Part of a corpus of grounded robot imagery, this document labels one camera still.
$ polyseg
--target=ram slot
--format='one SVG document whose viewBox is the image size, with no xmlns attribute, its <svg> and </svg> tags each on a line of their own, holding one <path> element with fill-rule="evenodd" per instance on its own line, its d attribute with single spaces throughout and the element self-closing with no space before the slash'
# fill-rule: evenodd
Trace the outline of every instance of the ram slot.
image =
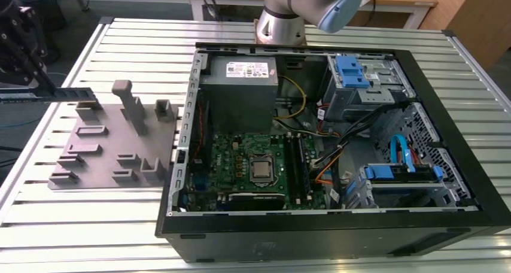
<svg viewBox="0 0 511 273">
<path fill-rule="evenodd" d="M 289 191 L 289 201 L 300 204 L 306 198 L 302 186 L 298 142 L 296 137 L 284 136 L 284 158 L 286 173 L 286 188 Z"/>
<path fill-rule="evenodd" d="M 302 148 L 301 138 L 296 138 L 297 148 L 298 148 L 298 162 L 300 162 L 300 175 L 301 175 L 301 184 L 302 184 L 302 192 L 306 196 L 311 193 L 311 182 L 309 182 L 309 169 L 306 166 L 305 159 L 305 149 Z"/>
</svg>

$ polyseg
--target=green motherboard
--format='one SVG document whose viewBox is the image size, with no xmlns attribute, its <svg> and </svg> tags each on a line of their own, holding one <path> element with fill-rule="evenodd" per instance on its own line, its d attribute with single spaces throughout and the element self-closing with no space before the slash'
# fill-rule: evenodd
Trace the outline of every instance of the green motherboard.
<svg viewBox="0 0 511 273">
<path fill-rule="evenodd" d="M 285 195 L 286 210 L 324 208 L 323 190 L 309 189 L 305 201 L 289 197 L 288 164 L 294 156 L 285 151 L 285 135 L 214 135 L 212 144 L 212 160 L 208 176 L 194 176 L 194 204 L 200 211 L 222 211 L 218 207 L 221 195 L 232 192 L 278 193 Z M 309 135 L 297 135 L 301 140 L 302 157 L 306 171 L 309 161 L 316 158 L 313 139 Z M 268 160 L 270 181 L 257 182 L 254 176 L 254 160 Z"/>
</svg>

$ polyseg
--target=aluminum table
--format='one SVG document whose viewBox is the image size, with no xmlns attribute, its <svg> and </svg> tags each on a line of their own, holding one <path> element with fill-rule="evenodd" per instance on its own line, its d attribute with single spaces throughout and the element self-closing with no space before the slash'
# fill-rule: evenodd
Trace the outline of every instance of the aluminum table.
<svg viewBox="0 0 511 273">
<path fill-rule="evenodd" d="M 511 205 L 511 103 L 456 38 L 439 31 L 308 27 L 311 46 L 412 51 L 461 134 Z M 97 26 L 64 85 L 120 103 L 117 79 L 144 103 L 182 104 L 194 42 L 252 43 L 250 23 L 114 19 Z M 420 257 L 186 264 L 153 236 L 160 188 L 52 192 L 54 161 L 74 125 L 74 104 L 52 104 L 0 189 L 0 272 L 508 272 L 511 230 Z"/>
</svg>

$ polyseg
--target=motherboard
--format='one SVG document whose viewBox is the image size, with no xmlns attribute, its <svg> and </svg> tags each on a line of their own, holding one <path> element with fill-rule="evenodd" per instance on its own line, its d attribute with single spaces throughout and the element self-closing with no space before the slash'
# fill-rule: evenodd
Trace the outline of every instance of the motherboard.
<svg viewBox="0 0 511 273">
<path fill-rule="evenodd" d="M 192 203 L 202 211 L 236 210 L 232 204 L 260 210 L 250 207 L 254 199 L 276 210 L 324 208 L 323 189 L 309 180 L 316 156 L 311 135 L 214 135 L 209 173 L 193 176 Z"/>
</svg>

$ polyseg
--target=power supply label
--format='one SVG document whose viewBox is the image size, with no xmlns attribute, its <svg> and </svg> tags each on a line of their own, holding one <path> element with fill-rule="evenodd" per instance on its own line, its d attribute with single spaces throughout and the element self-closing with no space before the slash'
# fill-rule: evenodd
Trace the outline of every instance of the power supply label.
<svg viewBox="0 0 511 273">
<path fill-rule="evenodd" d="M 268 78 L 266 62 L 229 62 L 225 70 L 226 77 Z"/>
</svg>

